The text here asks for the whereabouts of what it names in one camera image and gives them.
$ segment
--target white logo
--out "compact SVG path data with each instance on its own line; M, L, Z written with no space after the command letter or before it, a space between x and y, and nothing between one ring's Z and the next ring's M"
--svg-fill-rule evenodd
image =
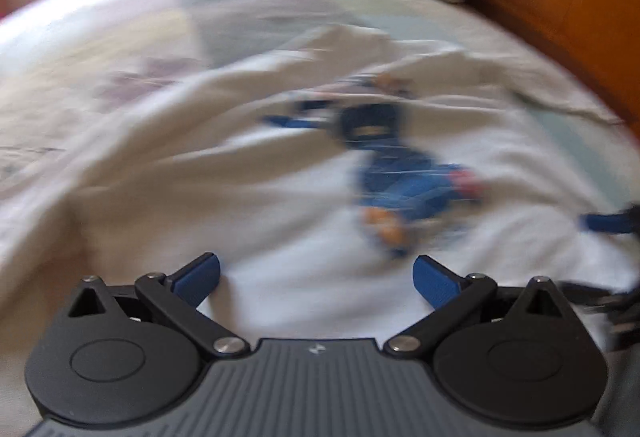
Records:
M315 345L313 345L312 347L308 348L308 351L312 354L315 354L316 356L319 356L320 354L322 354L324 351L326 350L326 347L324 345L321 345L320 343L316 343Z

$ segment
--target triangular cutout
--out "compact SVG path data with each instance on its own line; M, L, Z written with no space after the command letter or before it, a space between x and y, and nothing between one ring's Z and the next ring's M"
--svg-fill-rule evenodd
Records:
M106 309L104 305L102 305L102 302L100 302L96 292L93 289L84 289L71 308L71 311L69 311L69 317L79 318L81 316L92 316L105 312Z
M527 307L527 313L562 318L562 313L556 305L556 302L554 302L554 299L551 298L548 291L542 289L536 291L535 296L531 299Z

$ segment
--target blue printed figure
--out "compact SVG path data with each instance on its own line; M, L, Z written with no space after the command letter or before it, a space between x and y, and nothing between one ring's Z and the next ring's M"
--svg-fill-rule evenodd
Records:
M366 87L361 81L356 85ZM303 100L297 103L297 117L266 119L282 128L330 128L348 148L370 152L358 172L359 204L365 225L393 254L409 252L415 224L436 218L455 202L479 201L481 186L471 170L438 164L401 141L400 103L344 106L339 102L324 96ZM319 110L329 110L334 117L314 115Z

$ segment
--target cartoon character print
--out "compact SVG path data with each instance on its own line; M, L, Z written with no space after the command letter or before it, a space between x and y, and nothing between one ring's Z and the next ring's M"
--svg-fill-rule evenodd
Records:
M416 240L414 229L456 202L478 202L477 176L457 164L438 164L401 140L402 101L347 103L345 94L383 94L410 99L408 80L388 73L348 78L317 89L296 102L295 116L268 116L282 128L326 128L348 148L370 153L358 171L365 226L394 255L407 254Z

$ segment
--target gray ribbed surface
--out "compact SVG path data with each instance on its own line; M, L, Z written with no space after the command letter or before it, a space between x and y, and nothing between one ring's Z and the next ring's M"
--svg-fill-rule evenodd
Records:
M320 343L325 350L310 349ZM47 421L30 437L598 437L587 423L549 432L477 422L443 398L423 367L372 340L265 340L211 367L200 388L155 421L122 430Z

